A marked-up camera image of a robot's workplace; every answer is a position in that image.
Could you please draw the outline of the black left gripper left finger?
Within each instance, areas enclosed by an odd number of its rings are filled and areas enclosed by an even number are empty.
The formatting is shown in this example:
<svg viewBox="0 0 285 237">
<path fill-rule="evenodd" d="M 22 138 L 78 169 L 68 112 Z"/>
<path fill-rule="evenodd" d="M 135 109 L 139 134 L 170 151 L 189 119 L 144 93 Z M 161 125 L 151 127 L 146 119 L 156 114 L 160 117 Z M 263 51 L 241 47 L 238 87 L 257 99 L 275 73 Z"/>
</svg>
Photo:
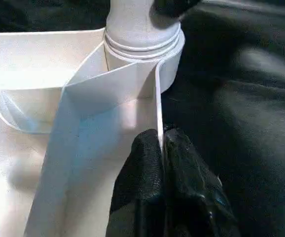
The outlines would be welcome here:
<svg viewBox="0 0 285 237">
<path fill-rule="evenodd" d="M 164 235 L 164 171 L 155 129 L 138 134 L 114 183 L 108 237 Z"/>
</svg>

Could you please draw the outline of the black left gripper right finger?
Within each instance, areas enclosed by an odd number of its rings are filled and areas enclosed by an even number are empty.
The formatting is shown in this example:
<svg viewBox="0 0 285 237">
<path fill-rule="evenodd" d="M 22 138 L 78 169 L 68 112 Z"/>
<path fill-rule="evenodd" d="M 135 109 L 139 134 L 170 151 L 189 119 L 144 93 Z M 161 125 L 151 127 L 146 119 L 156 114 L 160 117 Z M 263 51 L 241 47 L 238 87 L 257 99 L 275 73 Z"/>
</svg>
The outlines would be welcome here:
<svg viewBox="0 0 285 237">
<path fill-rule="evenodd" d="M 164 134 L 171 237 L 239 237 L 219 178 L 179 128 Z"/>
</svg>

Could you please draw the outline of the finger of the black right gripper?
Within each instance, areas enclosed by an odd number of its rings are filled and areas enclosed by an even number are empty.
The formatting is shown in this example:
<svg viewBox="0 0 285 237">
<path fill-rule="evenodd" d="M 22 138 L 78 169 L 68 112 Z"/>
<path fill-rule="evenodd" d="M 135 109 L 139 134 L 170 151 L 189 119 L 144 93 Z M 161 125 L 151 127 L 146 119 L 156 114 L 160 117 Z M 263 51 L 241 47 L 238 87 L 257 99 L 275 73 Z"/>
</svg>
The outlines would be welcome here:
<svg viewBox="0 0 285 237">
<path fill-rule="evenodd" d="M 155 0 L 155 10 L 163 16 L 176 18 L 196 6 L 201 0 Z"/>
</svg>

